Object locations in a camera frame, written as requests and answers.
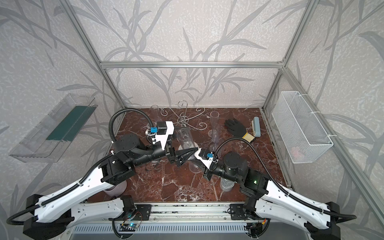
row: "glove cuff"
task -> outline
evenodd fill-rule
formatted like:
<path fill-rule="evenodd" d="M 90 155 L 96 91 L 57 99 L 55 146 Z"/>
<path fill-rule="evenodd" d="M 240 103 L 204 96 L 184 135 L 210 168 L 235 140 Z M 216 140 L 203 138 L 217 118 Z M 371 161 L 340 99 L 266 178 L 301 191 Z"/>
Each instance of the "glove cuff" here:
<path fill-rule="evenodd" d="M 249 133 L 246 133 L 242 138 L 245 139 L 245 140 L 247 140 L 248 142 L 251 142 L 251 141 L 253 141 L 253 140 L 255 139 L 255 137 L 252 136 L 252 135 L 249 134 Z"/>

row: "gray floor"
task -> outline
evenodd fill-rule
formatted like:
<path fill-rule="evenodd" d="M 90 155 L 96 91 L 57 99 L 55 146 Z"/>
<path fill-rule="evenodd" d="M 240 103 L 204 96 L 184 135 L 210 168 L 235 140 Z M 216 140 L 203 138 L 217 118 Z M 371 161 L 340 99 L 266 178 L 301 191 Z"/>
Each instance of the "gray floor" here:
<path fill-rule="evenodd" d="M 118 240 L 114 234 L 74 234 L 71 240 Z M 249 240 L 242 233 L 174 233 L 174 234 L 134 234 L 129 240 Z M 305 232 L 285 223 L 270 223 L 260 240 L 308 240 Z"/>

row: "work glove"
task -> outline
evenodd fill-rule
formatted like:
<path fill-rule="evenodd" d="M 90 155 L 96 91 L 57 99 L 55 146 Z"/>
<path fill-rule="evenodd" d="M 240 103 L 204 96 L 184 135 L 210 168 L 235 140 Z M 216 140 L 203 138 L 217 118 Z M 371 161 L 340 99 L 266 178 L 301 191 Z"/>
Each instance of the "work glove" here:
<path fill-rule="evenodd" d="M 248 142 L 252 142 L 255 139 L 254 136 L 247 132 L 247 129 L 244 127 L 244 125 L 235 118 L 233 120 L 227 119 L 224 124 L 228 128 L 229 133 L 235 137 L 241 137 Z"/>

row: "floral wallpaper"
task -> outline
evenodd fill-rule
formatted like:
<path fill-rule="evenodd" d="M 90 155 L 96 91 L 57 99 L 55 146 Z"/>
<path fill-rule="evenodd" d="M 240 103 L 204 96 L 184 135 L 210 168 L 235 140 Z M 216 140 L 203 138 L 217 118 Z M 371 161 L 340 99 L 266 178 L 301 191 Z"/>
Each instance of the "floral wallpaper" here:
<path fill-rule="evenodd" d="M 298 82 L 384 196 L 384 1 L 332 0 L 319 4 L 288 62 Z M 357 220 L 342 224 L 344 239 L 384 239 L 384 230 L 332 150 L 310 164 L 292 164 L 270 117 L 281 80 L 266 112 L 298 192 L 333 199 Z"/>
<path fill-rule="evenodd" d="M 29 239 L 5 223 L 25 199 L 81 177 L 109 149 L 108 121 L 119 109 L 57 1 L 0 2 L 0 238 Z M 57 163 L 21 162 L 8 154 L 68 93 L 98 105 Z"/>
<path fill-rule="evenodd" d="M 306 0 L 71 3 L 102 61 L 281 61 L 307 5 Z M 142 107 L 174 106 L 182 99 L 193 106 L 262 106 L 276 73 L 109 69 L 126 103 Z"/>

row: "red marble table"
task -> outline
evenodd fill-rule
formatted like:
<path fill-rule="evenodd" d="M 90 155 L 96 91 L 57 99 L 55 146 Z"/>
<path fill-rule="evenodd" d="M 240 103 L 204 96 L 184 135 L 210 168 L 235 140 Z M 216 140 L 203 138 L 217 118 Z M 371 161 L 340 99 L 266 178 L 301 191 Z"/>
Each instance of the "red marble table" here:
<path fill-rule="evenodd" d="M 151 118 L 149 109 L 142 109 Z M 175 109 L 177 114 L 181 113 L 181 109 Z M 259 108 L 207 108 L 199 117 L 189 121 L 192 126 L 198 125 L 200 122 L 208 124 L 208 128 L 202 131 L 192 130 L 194 141 L 202 148 L 208 148 L 211 143 L 211 138 L 208 136 L 208 131 L 211 129 L 209 114 L 211 111 L 220 113 L 219 124 L 223 125 L 228 118 L 236 118 L 243 123 L 248 132 L 252 133 L 251 120 L 254 117 L 259 117 L 261 137 L 258 137 L 252 142 L 253 146 L 259 153 L 260 157 L 266 163 L 271 175 L 281 184 L 285 185 L 283 175 L 278 164 L 275 151 L 272 147 L 270 137 L 267 133 L 262 115 Z M 190 108 L 187 111 L 187 116 L 196 115 L 195 109 Z M 163 121 L 176 122 L 177 117 L 168 111 L 168 116 L 162 117 Z M 138 113 L 128 113 L 120 126 L 116 136 L 128 133 L 136 133 L 144 144 L 148 144 L 145 138 L 145 129 L 147 121 Z M 227 129 L 222 127 L 220 138 L 225 140 L 232 137 Z M 179 143 L 174 141 L 174 147 L 177 150 Z M 256 158 L 253 151 L 240 141 L 232 141 L 223 147 L 222 157 L 227 152 L 237 152 L 248 161 L 248 166 L 265 172 L 259 160 Z M 166 158 L 157 163 L 148 163 L 146 166 L 136 167 L 137 174 L 127 180 L 127 189 L 123 195 L 131 195 L 135 202 L 174 202 L 174 201 L 244 201 L 245 195 L 239 192 L 239 185 L 235 184 L 229 192 L 224 192 L 220 188 L 220 178 L 213 176 L 211 181 L 203 178 L 202 172 L 192 173 L 188 167 L 189 163 L 178 168 L 175 164 L 170 164 Z M 100 202 L 110 200 L 111 197 L 103 191 L 90 197 L 90 202 Z"/>

